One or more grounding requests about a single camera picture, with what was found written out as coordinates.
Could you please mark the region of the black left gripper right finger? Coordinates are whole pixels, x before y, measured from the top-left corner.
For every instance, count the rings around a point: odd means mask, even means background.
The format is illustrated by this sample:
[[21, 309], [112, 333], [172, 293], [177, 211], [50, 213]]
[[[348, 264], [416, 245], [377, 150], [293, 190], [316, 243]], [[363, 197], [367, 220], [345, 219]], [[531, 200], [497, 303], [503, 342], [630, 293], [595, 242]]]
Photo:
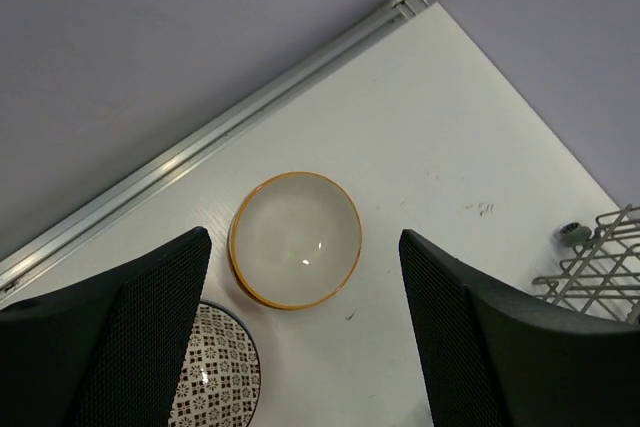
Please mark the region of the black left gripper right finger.
[[635, 426], [639, 330], [532, 297], [417, 232], [399, 258], [437, 426]]

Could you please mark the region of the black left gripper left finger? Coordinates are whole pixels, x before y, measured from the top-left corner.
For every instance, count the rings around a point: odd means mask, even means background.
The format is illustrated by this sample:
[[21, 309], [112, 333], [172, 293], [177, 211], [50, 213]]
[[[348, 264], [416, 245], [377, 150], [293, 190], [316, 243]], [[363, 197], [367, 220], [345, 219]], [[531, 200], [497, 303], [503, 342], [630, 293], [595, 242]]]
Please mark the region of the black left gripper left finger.
[[167, 425], [210, 253], [196, 227], [2, 309], [2, 425]]

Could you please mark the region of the white bowl orange rim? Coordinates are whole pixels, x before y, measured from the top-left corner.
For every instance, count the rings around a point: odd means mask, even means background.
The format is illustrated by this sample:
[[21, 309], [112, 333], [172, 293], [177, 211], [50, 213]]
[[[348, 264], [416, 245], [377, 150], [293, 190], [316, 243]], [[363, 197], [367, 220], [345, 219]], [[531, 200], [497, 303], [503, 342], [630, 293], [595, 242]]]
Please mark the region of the white bowl orange rim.
[[256, 302], [303, 310], [334, 297], [353, 276], [362, 222], [349, 194], [314, 172], [279, 174], [242, 201], [227, 252], [236, 282]]

